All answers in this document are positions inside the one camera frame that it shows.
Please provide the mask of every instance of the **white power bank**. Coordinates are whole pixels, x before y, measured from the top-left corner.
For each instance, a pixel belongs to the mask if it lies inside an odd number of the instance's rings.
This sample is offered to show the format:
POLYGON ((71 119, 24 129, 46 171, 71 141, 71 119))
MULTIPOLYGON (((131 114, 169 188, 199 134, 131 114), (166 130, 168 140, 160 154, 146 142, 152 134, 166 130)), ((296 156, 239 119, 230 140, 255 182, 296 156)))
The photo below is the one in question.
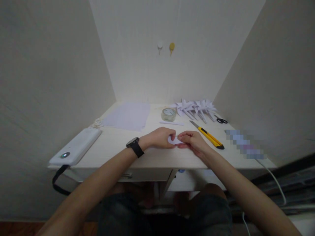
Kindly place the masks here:
POLYGON ((102 131, 99 129, 85 128, 57 152, 49 163, 54 165, 76 165, 101 133, 102 131))

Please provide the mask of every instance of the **forearm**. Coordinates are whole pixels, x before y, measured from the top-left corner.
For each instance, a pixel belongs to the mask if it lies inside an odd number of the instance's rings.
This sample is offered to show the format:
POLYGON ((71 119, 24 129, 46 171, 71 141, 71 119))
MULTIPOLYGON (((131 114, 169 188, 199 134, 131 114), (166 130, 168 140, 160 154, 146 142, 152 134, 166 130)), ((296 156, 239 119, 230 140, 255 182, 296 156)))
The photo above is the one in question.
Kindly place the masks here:
MULTIPOLYGON (((139 145, 143 151, 148 148, 142 139, 139 140, 139 145)), ((103 164, 62 202, 38 235, 57 235, 58 232, 75 235, 86 215, 105 197, 136 159, 134 151, 125 148, 103 164)))
POLYGON ((300 235, 283 211, 220 154, 209 148, 202 161, 212 169, 262 232, 268 235, 300 235))

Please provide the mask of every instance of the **hand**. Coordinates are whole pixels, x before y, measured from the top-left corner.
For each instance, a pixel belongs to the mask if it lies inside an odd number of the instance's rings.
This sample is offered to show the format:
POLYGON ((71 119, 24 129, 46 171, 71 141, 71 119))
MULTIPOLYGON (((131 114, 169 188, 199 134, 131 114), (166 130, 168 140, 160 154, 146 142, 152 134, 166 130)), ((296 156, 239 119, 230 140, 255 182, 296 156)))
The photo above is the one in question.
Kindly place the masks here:
POLYGON ((142 136, 140 141, 146 143, 147 147, 155 146, 157 148, 174 148, 175 145, 170 144, 167 139, 171 135, 171 140, 175 139, 176 131, 173 129, 160 127, 151 133, 142 136))
POLYGON ((204 158, 205 153, 212 148, 206 143, 201 137, 199 132, 196 131, 185 131, 178 135, 178 140, 184 144, 177 144, 178 148, 190 148, 194 154, 199 158, 204 158))

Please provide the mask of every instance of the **white desk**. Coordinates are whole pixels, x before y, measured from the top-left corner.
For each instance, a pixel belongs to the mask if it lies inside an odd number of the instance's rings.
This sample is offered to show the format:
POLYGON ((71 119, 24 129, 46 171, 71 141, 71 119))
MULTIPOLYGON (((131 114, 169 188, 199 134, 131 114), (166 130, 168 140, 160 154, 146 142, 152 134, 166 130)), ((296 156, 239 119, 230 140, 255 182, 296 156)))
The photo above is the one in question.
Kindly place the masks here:
MULTIPOLYGON (((117 102, 113 104, 102 116, 106 117, 111 113, 116 107, 121 103, 117 102)), ((101 127, 102 134, 95 141, 92 147, 87 151, 81 161, 72 166, 70 170, 65 172, 66 175, 71 178, 82 181, 87 176, 89 176, 96 168, 103 165, 106 161, 111 159, 114 155, 119 153, 123 148, 125 148, 126 143, 134 137, 141 137, 149 132, 157 129, 158 127, 165 126, 176 130, 179 134, 185 130, 198 131, 195 126, 193 126, 189 120, 188 116, 180 117, 176 116, 177 122, 183 122, 184 126, 179 125, 168 125, 160 124, 161 112, 166 105, 161 104, 151 104, 150 114, 148 116, 146 126, 142 132, 117 129, 112 127, 101 127)), ((230 140, 227 140, 224 130, 234 129, 230 124, 220 124, 218 122, 212 122, 205 124, 202 120, 195 121, 198 125, 203 127, 207 132, 212 134, 216 139, 218 139, 225 147, 224 150, 219 150, 215 148, 212 143, 201 135, 204 140, 211 146, 215 151, 220 153, 231 165, 236 169, 240 170, 249 179, 257 177, 264 173, 263 167, 257 163, 255 160, 247 160, 243 155, 240 154, 240 150, 236 149, 236 145, 230 144, 230 140)), ((269 160, 261 160, 261 162, 268 168, 276 168, 276 166, 269 160)), ((50 169, 57 169, 59 167, 54 165, 49 165, 50 169)), ((121 181, 165 181, 164 189, 165 193, 168 187, 172 183, 172 180, 177 174, 178 169, 206 169, 205 164, 196 157, 189 149, 155 149, 150 148, 145 152, 141 158, 136 160, 126 172, 126 175, 121 179, 121 181)), ((184 190, 198 190, 198 180, 191 180, 191 171, 186 171, 185 173, 178 173, 179 178, 174 180, 171 185, 172 191, 184 191, 184 190)), ((216 176, 211 176, 206 174, 204 171, 197 171, 198 178, 203 178, 207 182, 219 183, 216 176)))

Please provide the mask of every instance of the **lap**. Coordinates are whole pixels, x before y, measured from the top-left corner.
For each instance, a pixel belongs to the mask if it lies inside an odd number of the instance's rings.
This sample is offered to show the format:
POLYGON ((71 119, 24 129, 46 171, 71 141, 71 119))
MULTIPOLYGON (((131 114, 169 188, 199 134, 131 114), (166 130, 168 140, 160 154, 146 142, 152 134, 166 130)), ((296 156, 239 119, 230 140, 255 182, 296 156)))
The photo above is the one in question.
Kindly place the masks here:
POLYGON ((159 232, 164 228, 166 235, 171 231, 178 232, 178 235, 231 235, 232 216, 225 199, 203 195, 198 198, 194 213, 183 220, 185 224, 182 227, 172 224, 169 217, 164 222, 167 222, 167 227, 150 224, 130 193, 118 193, 104 198, 97 235, 155 235, 155 227, 159 227, 159 232))

